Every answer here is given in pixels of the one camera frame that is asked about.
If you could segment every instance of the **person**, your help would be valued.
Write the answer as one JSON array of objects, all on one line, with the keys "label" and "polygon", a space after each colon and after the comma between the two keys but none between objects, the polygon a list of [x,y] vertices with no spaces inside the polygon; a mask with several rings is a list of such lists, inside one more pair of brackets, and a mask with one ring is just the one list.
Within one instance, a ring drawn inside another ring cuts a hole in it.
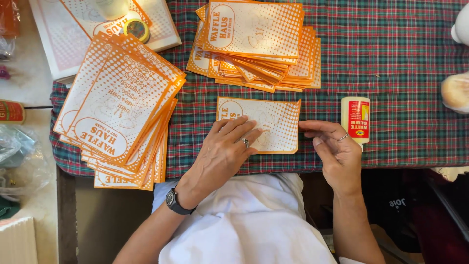
[{"label": "person", "polygon": [[[336,263],[319,231],[305,221],[298,174],[233,177],[257,154],[250,144],[262,131],[255,125],[247,116],[215,122],[183,177],[155,186],[154,212],[114,263]],[[360,146],[339,124],[298,125],[313,138],[334,191],[339,262],[385,263],[363,201]]]}]

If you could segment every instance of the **plastic bag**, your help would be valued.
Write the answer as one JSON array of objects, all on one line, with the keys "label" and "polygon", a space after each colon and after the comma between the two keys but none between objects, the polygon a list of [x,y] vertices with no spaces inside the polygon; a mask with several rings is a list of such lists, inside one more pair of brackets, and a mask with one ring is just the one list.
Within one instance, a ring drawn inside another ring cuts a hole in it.
[{"label": "plastic bag", "polygon": [[451,75],[441,83],[443,104],[459,114],[469,114],[469,71]]},{"label": "plastic bag", "polygon": [[0,0],[0,61],[9,60],[19,35],[20,13],[15,0]]},{"label": "plastic bag", "polygon": [[0,124],[0,195],[31,194],[51,179],[34,131]]}]

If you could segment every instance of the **red green plaid fabric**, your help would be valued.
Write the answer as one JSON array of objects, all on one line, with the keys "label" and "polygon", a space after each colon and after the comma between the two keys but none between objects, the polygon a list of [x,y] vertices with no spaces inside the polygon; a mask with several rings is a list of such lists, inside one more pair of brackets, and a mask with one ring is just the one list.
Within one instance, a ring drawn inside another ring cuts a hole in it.
[{"label": "red green plaid fabric", "polygon": [[[439,92],[447,76],[469,70],[469,48],[455,43],[450,34],[466,0],[296,2],[304,4],[304,25],[313,26],[321,38],[322,89],[270,94],[215,84],[213,79],[186,72],[187,82],[177,95],[179,102],[169,124],[167,180],[181,177],[195,161],[215,122],[217,96],[301,98],[301,120],[331,122],[340,122],[341,98],[365,96],[371,99],[371,136],[364,146],[364,168],[469,165],[469,117],[445,108]],[[168,2],[182,45],[161,54],[182,70],[197,29],[194,11],[206,3]],[[239,173],[320,171],[322,163],[311,140],[302,133],[299,137],[296,154],[253,156]],[[74,156],[74,147],[62,145],[54,151],[56,156],[67,152],[56,157],[59,166],[82,175],[91,173],[79,162],[78,152]]]}]

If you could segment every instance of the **silver ring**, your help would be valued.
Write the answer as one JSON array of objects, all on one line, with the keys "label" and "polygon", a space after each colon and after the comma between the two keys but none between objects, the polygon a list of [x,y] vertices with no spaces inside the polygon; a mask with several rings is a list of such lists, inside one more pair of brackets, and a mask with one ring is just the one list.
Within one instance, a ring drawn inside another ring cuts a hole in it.
[{"label": "silver ring", "polygon": [[350,137],[350,135],[347,132],[345,132],[345,136],[343,136],[341,139],[339,139],[337,141],[341,141],[342,139],[347,138],[347,137]]},{"label": "silver ring", "polygon": [[238,141],[242,140],[244,144],[246,144],[246,148],[249,148],[249,140],[246,138],[238,139]]}]

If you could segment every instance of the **stack of paper bags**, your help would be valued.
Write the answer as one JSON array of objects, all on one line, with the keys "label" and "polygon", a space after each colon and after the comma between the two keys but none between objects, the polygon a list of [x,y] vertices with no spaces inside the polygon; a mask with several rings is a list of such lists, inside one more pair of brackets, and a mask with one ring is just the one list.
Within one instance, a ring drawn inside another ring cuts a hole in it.
[{"label": "stack of paper bags", "polygon": [[211,0],[196,13],[187,70],[270,93],[321,88],[321,39],[302,4]]},{"label": "stack of paper bags", "polygon": [[57,118],[96,188],[153,190],[165,180],[167,127],[185,74],[136,37],[96,35]]}]

